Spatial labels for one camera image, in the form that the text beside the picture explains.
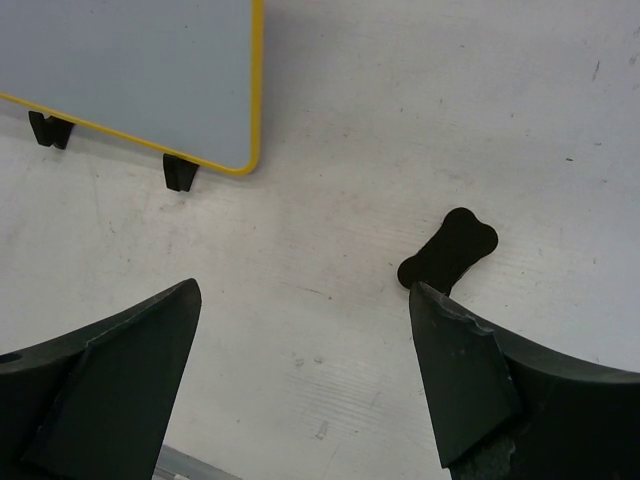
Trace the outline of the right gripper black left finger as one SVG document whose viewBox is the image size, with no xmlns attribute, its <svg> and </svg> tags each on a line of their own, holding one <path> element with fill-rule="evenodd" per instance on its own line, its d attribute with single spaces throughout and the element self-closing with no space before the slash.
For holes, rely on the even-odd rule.
<svg viewBox="0 0 640 480">
<path fill-rule="evenodd" d="M 2 478 L 151 478 L 201 306 L 187 279 L 2 355 Z"/>
</svg>

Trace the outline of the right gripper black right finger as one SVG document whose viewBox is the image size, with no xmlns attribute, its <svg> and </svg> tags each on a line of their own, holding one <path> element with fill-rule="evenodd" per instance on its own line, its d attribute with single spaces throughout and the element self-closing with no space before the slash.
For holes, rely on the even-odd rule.
<svg viewBox="0 0 640 480">
<path fill-rule="evenodd" d="M 409 307 L 452 478 L 638 478 L 638 373 L 539 345 L 426 284 L 412 287 Z"/>
</svg>

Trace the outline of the black whiteboard eraser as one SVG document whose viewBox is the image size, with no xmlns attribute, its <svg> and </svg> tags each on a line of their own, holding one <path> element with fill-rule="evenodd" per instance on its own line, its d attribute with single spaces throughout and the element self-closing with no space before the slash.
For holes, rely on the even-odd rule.
<svg viewBox="0 0 640 480">
<path fill-rule="evenodd" d="M 449 296 L 462 276 L 491 254 L 498 242 L 493 227 L 479 221 L 471 210 L 455 208 L 427 243 L 399 265 L 397 279 L 406 289 L 423 282 Z"/>
</svg>

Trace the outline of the yellow framed whiteboard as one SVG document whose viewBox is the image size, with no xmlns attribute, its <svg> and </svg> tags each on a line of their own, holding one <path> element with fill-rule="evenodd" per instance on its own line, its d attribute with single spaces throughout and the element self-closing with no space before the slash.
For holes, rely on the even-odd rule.
<svg viewBox="0 0 640 480">
<path fill-rule="evenodd" d="M 260 158 L 260 1 L 5 1 L 1 95 L 228 174 Z"/>
</svg>

